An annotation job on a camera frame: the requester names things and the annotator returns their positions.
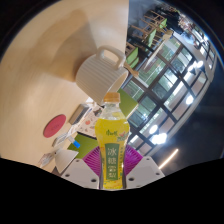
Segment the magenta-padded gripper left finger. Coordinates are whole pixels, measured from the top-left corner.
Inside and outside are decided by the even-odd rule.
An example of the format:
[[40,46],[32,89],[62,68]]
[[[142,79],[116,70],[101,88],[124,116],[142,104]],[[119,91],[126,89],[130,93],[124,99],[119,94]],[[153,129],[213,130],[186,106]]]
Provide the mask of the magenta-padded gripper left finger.
[[62,174],[62,178],[84,188],[99,189],[101,180],[101,157],[98,147],[82,159],[74,159]]

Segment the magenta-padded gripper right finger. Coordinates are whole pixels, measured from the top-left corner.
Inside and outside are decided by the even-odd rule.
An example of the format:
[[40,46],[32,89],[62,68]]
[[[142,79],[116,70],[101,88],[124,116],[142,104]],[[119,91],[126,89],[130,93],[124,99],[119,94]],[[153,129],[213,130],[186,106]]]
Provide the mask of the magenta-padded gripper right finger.
[[126,146],[123,170],[125,189],[143,187],[164,177],[150,156],[142,156],[129,145]]

